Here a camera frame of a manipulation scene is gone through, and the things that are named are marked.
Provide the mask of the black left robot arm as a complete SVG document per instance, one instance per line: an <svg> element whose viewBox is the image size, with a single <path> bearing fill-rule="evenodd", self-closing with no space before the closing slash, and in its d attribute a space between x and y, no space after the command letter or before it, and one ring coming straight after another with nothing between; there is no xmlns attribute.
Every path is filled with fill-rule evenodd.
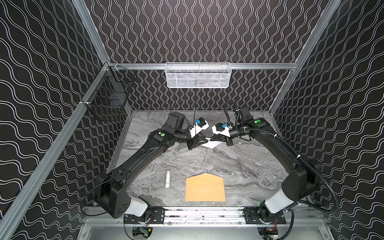
<svg viewBox="0 0 384 240"><path fill-rule="evenodd" d="M208 142L199 136L201 131L209 127L208 122L199 118L193 126L184 129L185 119L184 114L170 113L164 125L152 131L144 145L128 160L109 173L97 175L94 186L95 202L111 217L117 219L134 208L133 198L127 193L127 188L154 159L175 143L185 143L191 150Z"/></svg>

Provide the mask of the aluminium frame corner post left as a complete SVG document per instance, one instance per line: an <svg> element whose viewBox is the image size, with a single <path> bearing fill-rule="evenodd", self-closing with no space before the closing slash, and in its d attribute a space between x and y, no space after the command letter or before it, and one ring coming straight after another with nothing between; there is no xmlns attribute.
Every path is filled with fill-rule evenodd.
<svg viewBox="0 0 384 240"><path fill-rule="evenodd" d="M110 58L107 54L105 46L101 40L101 37L98 33L98 29L95 26L95 23L91 17L91 13L87 8L85 1L83 0L73 0L74 7L80 16L85 30L87 31L90 41L93 44L99 59L102 62L110 63Z"/></svg>

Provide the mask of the white glue stick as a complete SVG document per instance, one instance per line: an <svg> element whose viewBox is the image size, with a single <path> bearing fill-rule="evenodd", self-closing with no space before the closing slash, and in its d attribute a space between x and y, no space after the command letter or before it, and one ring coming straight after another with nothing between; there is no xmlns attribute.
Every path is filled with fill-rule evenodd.
<svg viewBox="0 0 384 240"><path fill-rule="evenodd" d="M170 181L171 181L171 172L166 171L166 181L165 181L165 188L170 187Z"/></svg>

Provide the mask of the brown paper envelope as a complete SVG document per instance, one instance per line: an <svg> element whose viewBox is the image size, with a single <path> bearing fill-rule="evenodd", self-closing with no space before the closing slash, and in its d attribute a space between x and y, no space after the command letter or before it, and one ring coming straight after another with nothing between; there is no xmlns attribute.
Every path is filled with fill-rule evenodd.
<svg viewBox="0 0 384 240"><path fill-rule="evenodd" d="M187 202L225 202L224 179L203 173L186 179Z"/></svg>

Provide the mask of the aluminium back crossbar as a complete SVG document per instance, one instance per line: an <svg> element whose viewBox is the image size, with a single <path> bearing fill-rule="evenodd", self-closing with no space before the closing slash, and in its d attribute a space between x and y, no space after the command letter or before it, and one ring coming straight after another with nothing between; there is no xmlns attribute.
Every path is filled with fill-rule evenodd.
<svg viewBox="0 0 384 240"><path fill-rule="evenodd" d="M169 68L175 69L192 69L192 68L231 68L232 70L294 70L297 68L296 63L165 63L165 64L111 64L117 68L127 70L161 70Z"/></svg>

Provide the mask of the white paper letter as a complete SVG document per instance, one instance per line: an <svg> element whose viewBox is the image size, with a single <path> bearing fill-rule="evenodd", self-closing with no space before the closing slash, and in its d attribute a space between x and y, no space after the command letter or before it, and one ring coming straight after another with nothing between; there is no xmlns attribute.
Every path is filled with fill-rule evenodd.
<svg viewBox="0 0 384 240"><path fill-rule="evenodd" d="M221 141L211 141L211 139L206 138L207 142L202 144L202 147L210 148L213 149L220 145L222 142Z"/></svg>

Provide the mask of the aluminium frame corner post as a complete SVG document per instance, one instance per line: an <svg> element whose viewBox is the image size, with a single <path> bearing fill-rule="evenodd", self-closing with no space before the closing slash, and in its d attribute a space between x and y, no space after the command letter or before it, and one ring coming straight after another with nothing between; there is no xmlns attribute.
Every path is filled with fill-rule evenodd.
<svg viewBox="0 0 384 240"><path fill-rule="evenodd" d="M291 72L288 74L284 84L282 85L279 93L276 96L276 99L274 100L273 104L270 107L269 113L272 116L277 112L279 105L282 103L285 95L288 93L291 85L294 83L298 73L301 71L304 64L308 60L311 52L313 51L314 47L316 46L322 33L324 32L325 28L329 24L331 18L333 17L335 11L338 9L341 2L342 2L341 0L328 1L325 9L323 10L321 16L319 17L317 24L312 30L306 44L303 46L303 49L295 62L296 67L293 70L291 70Z"/></svg>
<svg viewBox="0 0 384 240"><path fill-rule="evenodd" d="M110 58L107 54L105 46L101 40L101 37L98 33L98 29L95 26L95 23L91 17L91 13L87 8L85 1L83 0L73 0L74 7L80 16L85 30L87 31L90 41L93 44L99 59L102 62L110 63Z"/></svg>

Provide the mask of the aluminium frame corner post right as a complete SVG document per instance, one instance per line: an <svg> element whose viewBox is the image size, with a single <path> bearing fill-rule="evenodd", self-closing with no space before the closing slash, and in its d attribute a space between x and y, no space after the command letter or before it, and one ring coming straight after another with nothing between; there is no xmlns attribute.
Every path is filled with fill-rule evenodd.
<svg viewBox="0 0 384 240"><path fill-rule="evenodd" d="M311 52L313 51L314 47L316 46L322 33L324 32L325 28L329 24L331 18L333 17L335 11L338 9L341 2L342 2L341 0L328 1L325 9L323 10L321 16L319 17L317 24L312 30L306 44L303 46L303 49L295 62L296 67L293 70L291 70L291 72L288 74L284 84L282 85L279 93L276 96L276 99L274 100L273 104L270 107L269 113L272 116L277 112L279 105L282 103L285 95L288 93L291 85L294 83L298 73L301 71L304 64L308 60Z"/></svg>

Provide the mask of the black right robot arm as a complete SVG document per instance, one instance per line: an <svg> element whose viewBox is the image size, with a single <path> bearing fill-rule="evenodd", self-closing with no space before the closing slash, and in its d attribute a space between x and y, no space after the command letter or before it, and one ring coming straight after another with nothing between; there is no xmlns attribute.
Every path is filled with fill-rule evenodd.
<svg viewBox="0 0 384 240"><path fill-rule="evenodd" d="M274 221L282 210L296 206L300 200L317 190L321 179L321 166L307 161L306 157L295 154L289 144L279 139L279 135L264 118L254 118L248 108L234 110L235 122L217 123L212 127L212 142L225 142L228 145L235 138L249 136L266 147L282 164L288 176L281 189L260 203L258 217L263 223Z"/></svg>

